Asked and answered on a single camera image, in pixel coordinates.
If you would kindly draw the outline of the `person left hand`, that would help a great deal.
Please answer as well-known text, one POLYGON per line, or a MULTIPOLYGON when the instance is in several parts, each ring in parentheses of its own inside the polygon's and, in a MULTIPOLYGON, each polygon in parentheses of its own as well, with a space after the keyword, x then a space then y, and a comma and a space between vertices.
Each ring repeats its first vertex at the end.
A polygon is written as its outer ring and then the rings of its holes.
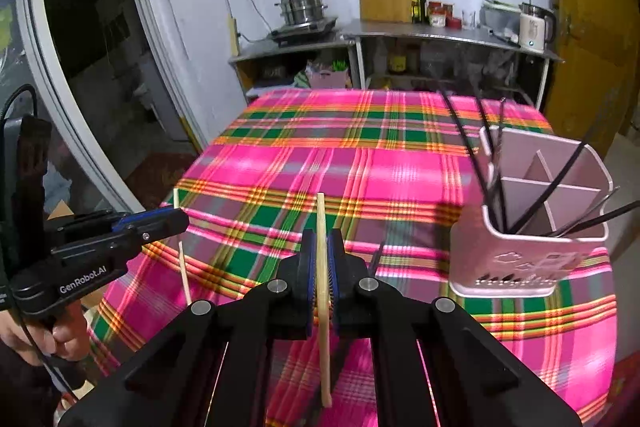
MULTIPOLYGON (((67 361, 81 361, 89 354, 87 321, 79 301, 66 308, 50 331, 38 322, 26 321, 25 324, 32 340, 46 355, 56 355, 67 361)), ((10 311, 1 312, 1 340, 28 364, 41 364, 36 348, 10 311)))

